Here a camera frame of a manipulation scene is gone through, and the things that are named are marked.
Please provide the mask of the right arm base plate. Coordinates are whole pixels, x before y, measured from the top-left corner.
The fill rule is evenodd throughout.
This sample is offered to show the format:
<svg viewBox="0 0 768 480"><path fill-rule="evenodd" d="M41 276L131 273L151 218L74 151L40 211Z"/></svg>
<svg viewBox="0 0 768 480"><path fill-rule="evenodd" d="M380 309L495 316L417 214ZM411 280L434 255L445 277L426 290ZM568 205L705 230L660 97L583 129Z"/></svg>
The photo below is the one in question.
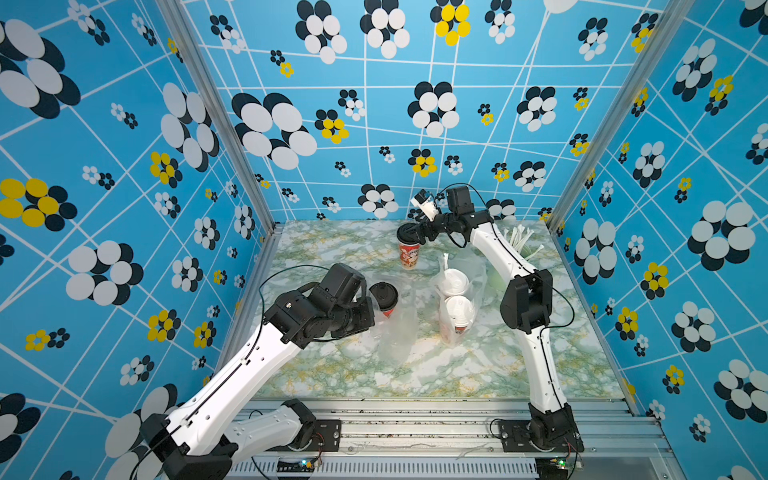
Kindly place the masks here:
<svg viewBox="0 0 768 480"><path fill-rule="evenodd" d="M536 426L533 420L496 419L491 427L507 453L574 454L585 450L580 433L572 425Z"/></svg>

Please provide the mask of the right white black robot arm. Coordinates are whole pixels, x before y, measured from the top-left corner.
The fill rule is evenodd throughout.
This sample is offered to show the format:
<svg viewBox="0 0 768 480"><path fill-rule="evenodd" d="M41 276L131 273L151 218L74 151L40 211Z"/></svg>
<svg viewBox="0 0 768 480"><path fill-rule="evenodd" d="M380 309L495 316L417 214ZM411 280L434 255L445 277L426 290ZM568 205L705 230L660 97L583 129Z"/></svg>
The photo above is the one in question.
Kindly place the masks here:
<svg viewBox="0 0 768 480"><path fill-rule="evenodd" d="M439 214L415 224L413 232L421 245L441 234L461 236L507 282L499 312L523 353L530 387L530 442L540 450L552 450L569 435L577 438L577 424L557 375L550 341L557 292L551 273L521 256L486 214Z"/></svg>

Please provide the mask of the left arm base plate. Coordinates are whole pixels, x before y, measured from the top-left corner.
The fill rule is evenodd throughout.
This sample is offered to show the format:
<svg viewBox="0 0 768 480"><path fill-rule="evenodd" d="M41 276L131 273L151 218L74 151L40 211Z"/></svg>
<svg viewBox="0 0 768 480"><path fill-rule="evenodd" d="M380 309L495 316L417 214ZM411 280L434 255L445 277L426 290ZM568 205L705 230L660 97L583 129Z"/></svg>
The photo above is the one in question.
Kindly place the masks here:
<svg viewBox="0 0 768 480"><path fill-rule="evenodd" d="M302 426L297 436L287 445L272 447L268 452L337 452L341 433L341 420L315 420Z"/></svg>

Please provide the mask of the red cup white lid front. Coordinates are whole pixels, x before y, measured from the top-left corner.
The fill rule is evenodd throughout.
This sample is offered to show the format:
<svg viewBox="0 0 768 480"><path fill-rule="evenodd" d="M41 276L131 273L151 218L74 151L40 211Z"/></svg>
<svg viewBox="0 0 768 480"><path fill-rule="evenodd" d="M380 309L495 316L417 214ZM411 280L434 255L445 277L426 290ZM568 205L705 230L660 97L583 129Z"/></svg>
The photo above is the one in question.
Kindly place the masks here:
<svg viewBox="0 0 768 480"><path fill-rule="evenodd" d="M448 268L437 275L436 288L443 298L464 296L469 291L470 280L464 272Z"/></svg>

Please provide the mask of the clear plastic carrier bag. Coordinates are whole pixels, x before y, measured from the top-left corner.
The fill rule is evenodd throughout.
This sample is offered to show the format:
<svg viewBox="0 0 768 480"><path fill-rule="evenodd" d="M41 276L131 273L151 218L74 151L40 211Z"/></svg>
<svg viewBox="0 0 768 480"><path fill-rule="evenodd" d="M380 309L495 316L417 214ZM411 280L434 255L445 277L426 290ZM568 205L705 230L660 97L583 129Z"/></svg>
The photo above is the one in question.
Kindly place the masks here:
<svg viewBox="0 0 768 480"><path fill-rule="evenodd" d="M394 312L386 318L368 289L374 304L373 329L374 337L378 340L377 352L385 365L399 368L406 363L416 341L419 321L415 288L412 282L395 276L375 277L373 284L380 281L393 284L399 292L399 300Z"/></svg>
<svg viewBox="0 0 768 480"><path fill-rule="evenodd" d="M458 345L472 329L484 301L486 267L474 254L439 258L439 272L432 278L438 298L438 325L441 339L450 347Z"/></svg>

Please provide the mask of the red cup black lid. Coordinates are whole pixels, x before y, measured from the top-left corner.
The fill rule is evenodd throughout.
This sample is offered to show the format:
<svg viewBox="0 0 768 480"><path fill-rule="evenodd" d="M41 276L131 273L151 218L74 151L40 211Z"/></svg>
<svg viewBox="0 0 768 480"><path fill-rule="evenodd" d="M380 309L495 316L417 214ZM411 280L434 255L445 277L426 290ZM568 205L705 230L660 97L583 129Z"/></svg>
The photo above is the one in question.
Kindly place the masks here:
<svg viewBox="0 0 768 480"><path fill-rule="evenodd" d="M380 281L370 286L369 292L376 300L381 313L389 318L398 304L397 288L389 282Z"/></svg>
<svg viewBox="0 0 768 480"><path fill-rule="evenodd" d="M401 266L406 270L412 270L416 267L419 260L419 251L421 244L414 230L414 224L408 223L398 227L396 237L399 248L399 260Z"/></svg>

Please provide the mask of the red cup white lid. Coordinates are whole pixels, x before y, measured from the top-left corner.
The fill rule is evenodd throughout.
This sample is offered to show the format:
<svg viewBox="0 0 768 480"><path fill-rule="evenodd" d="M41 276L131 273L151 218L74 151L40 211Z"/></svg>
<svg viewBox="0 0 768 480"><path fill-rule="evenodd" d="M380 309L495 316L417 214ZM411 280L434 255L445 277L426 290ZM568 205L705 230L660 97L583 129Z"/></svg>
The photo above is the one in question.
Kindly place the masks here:
<svg viewBox="0 0 768 480"><path fill-rule="evenodd" d="M443 298L464 296L469 291L470 280L464 272L448 268L437 275L436 288Z"/></svg>
<svg viewBox="0 0 768 480"><path fill-rule="evenodd" d="M465 296L443 300L439 310L440 334L446 345L456 345L471 328L476 317L472 301Z"/></svg>

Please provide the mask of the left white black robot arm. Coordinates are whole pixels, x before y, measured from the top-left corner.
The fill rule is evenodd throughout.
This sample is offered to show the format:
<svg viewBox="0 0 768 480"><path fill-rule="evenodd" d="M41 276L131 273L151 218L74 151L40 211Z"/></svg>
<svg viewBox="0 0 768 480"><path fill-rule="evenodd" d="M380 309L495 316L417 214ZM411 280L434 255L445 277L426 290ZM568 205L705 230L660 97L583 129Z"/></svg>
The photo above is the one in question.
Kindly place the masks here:
<svg viewBox="0 0 768 480"><path fill-rule="evenodd" d="M318 282L279 294L254 335L190 400L168 415L143 420L148 450L130 473L168 479L223 479L232 466L258 453L311 445L317 418L300 400L247 421L236 418L261 387L312 343L364 332L375 324L366 279L336 263Z"/></svg>

